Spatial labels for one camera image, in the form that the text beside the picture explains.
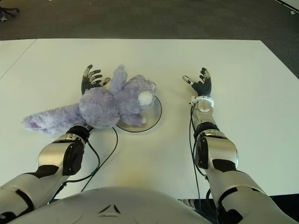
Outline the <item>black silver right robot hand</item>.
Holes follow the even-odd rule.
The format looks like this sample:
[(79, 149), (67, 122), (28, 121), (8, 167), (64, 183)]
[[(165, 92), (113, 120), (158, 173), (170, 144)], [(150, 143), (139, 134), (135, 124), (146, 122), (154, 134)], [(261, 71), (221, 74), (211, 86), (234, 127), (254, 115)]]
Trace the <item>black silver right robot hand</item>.
[(199, 81), (194, 81), (188, 76), (182, 76), (182, 79), (187, 82), (197, 93), (198, 96), (209, 97), (212, 91), (212, 81), (209, 71), (202, 68), (199, 75)]

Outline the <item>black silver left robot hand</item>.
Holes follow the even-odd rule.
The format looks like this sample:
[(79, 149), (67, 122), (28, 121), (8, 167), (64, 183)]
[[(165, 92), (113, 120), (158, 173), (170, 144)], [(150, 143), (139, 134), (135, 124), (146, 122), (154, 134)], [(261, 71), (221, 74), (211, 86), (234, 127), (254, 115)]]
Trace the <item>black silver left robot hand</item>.
[(84, 95), (85, 92), (91, 88), (104, 87), (111, 81), (110, 77), (104, 77), (101, 74), (100, 69), (92, 70), (92, 68), (92, 64), (88, 65), (83, 73), (81, 82), (82, 95)]

